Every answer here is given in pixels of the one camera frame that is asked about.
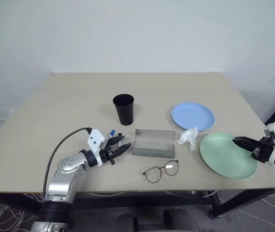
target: white wall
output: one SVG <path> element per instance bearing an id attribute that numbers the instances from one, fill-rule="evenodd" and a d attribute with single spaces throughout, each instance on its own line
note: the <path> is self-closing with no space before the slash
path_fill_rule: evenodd
<path id="1" fill-rule="evenodd" d="M 275 0 L 0 0 L 0 121 L 50 72 L 209 71 L 275 111 Z"/>

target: green plate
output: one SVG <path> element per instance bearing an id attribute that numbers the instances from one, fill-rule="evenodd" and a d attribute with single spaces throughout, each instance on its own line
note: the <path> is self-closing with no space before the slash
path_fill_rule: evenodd
<path id="1" fill-rule="evenodd" d="M 245 179 L 257 169 L 257 161 L 251 158 L 251 152 L 238 147 L 231 134 L 212 133 L 200 143 L 200 152 L 204 162 L 216 173 L 232 179 Z"/>

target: plate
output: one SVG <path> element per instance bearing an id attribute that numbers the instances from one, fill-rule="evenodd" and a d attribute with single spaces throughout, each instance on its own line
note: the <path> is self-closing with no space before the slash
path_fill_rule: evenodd
<path id="1" fill-rule="evenodd" d="M 174 106 L 172 118 L 181 128 L 187 130 L 197 127 L 198 131 L 211 128 L 215 121 L 213 113 L 208 108 L 193 102 L 185 102 Z"/>
<path id="2" fill-rule="evenodd" d="M 216 173 L 232 179 L 245 179 L 257 169 L 257 160 L 251 152 L 238 147 L 226 133 L 212 133 L 200 143 L 200 153 L 204 162 Z"/>

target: glasses frame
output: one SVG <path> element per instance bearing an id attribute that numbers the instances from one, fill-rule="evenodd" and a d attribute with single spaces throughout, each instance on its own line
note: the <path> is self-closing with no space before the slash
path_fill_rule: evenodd
<path id="1" fill-rule="evenodd" d="M 166 165 L 169 164 L 169 163 L 171 163 L 171 162 L 176 162 L 176 163 L 177 163 L 177 172 L 176 172 L 176 174 L 177 174 L 178 171 L 180 170 L 180 167 L 179 167 L 179 165 L 178 165 L 178 160 L 171 160 L 171 161 L 167 162 L 166 164 L 164 164 L 164 165 L 162 165 L 162 166 L 159 166 L 159 167 L 152 167 L 152 168 L 150 168 L 150 169 L 147 169 L 147 170 L 146 170 L 145 172 L 143 172 L 142 174 L 145 176 L 146 180 L 147 180 L 149 183 L 152 183 L 152 184 L 158 183 L 158 182 L 161 180 L 161 177 L 162 177 L 161 169 L 163 169 L 163 168 L 164 168 L 164 170 L 165 170 L 165 172 L 166 172 L 167 175 L 169 175 L 169 176 L 175 176 L 176 174 L 170 175 L 170 174 L 168 174 L 167 171 L 166 171 Z M 146 173 L 147 173 L 149 170 L 151 170 L 151 169 L 159 169 L 160 178 L 159 178 L 159 180 L 157 180 L 156 182 L 151 182 L 151 181 L 149 181 L 149 179 L 148 179 L 147 176 L 146 176 Z"/>

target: eyeglasses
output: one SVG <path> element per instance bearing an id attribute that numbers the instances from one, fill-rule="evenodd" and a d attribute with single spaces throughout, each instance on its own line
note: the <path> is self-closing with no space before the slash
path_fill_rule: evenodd
<path id="1" fill-rule="evenodd" d="M 168 175 L 176 175 L 179 170 L 178 160 L 172 160 L 160 167 L 150 168 L 143 172 L 146 180 L 150 183 L 157 183 L 161 179 L 161 169 L 164 168 Z"/>

